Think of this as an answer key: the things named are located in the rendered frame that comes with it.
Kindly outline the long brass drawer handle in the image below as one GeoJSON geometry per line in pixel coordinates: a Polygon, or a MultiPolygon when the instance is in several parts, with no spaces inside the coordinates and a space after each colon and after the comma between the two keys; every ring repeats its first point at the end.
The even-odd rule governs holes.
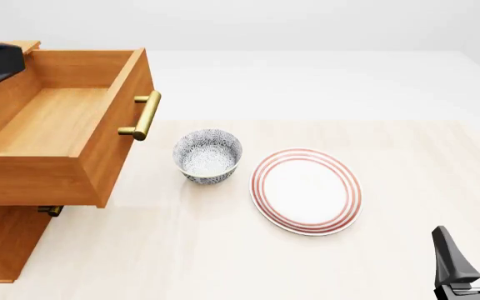
{"type": "Polygon", "coordinates": [[[117,130],[117,134],[120,136],[131,136],[133,139],[142,142],[147,136],[151,127],[152,121],[155,117],[158,105],[160,103],[162,95],[160,92],[154,90],[148,96],[136,96],[134,97],[135,103],[144,103],[142,113],[137,120],[137,124],[134,127],[120,127],[117,130]]]}

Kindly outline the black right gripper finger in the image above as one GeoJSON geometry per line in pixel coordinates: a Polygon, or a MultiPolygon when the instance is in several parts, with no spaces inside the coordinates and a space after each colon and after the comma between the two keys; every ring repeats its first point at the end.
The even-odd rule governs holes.
{"type": "Polygon", "coordinates": [[[436,260],[436,286],[470,284],[480,279],[480,273],[463,256],[444,226],[433,229],[432,240],[436,260]]]}

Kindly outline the blue patterned bowl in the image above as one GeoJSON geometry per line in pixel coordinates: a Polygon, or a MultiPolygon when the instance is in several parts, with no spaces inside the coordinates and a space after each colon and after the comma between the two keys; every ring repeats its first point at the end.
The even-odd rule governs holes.
{"type": "Polygon", "coordinates": [[[196,184],[225,181],[235,172],[242,155],[239,140],[222,129],[190,132],[172,150],[172,159],[180,172],[196,184]]]}

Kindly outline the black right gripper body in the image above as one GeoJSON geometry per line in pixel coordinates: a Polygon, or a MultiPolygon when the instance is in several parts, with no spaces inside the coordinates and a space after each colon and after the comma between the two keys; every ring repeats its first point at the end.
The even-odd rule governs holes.
{"type": "Polygon", "coordinates": [[[437,300],[480,300],[480,287],[470,282],[436,282],[434,294],[437,300]]]}

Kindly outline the white plate with red rings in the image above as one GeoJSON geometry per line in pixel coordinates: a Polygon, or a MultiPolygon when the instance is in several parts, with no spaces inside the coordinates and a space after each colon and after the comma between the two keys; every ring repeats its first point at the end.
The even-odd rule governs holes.
{"type": "Polygon", "coordinates": [[[269,222],[306,236],[341,232],[363,209],[362,189],[352,170],[325,152],[305,147],[262,159],[249,179],[249,192],[269,222]]]}

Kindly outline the wooden drawer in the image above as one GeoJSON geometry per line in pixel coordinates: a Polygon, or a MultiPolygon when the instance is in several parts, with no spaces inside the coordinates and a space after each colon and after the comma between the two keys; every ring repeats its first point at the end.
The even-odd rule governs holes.
{"type": "Polygon", "coordinates": [[[0,82],[0,206],[105,207],[153,91],[145,49],[48,50],[0,82]]]}

